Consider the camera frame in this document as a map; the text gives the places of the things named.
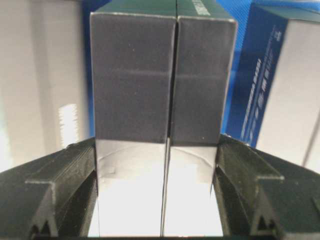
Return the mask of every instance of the box packaging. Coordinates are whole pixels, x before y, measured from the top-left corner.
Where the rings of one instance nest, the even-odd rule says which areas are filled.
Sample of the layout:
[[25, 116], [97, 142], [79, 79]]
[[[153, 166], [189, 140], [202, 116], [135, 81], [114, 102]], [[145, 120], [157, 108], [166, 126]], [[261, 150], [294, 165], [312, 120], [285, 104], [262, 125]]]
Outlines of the box packaging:
[[171, 142], [217, 144], [236, 21], [211, 0], [177, 0]]
[[320, 14], [251, 5], [228, 135], [292, 163], [306, 161], [320, 111], [319, 40]]
[[172, 0], [90, 16], [101, 236], [159, 236], [176, 31]]
[[211, 192], [237, 30], [212, 0], [177, 0], [165, 236], [222, 235]]

